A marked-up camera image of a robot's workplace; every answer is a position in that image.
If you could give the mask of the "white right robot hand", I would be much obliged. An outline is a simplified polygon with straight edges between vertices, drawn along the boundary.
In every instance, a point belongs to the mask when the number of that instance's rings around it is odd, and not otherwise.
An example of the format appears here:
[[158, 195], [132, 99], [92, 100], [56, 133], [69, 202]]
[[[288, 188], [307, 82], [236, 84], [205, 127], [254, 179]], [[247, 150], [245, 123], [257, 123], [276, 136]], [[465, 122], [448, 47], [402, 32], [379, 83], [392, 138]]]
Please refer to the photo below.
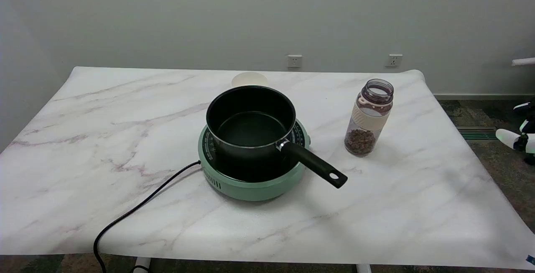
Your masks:
[[534, 165], [535, 98], [532, 97], [529, 101], [516, 105], [513, 107], [513, 112], [516, 115], [524, 116], [524, 121], [519, 128], [520, 134], [509, 130], [498, 129], [495, 132], [495, 136], [510, 149], [524, 152], [527, 155], [524, 159], [525, 162]]

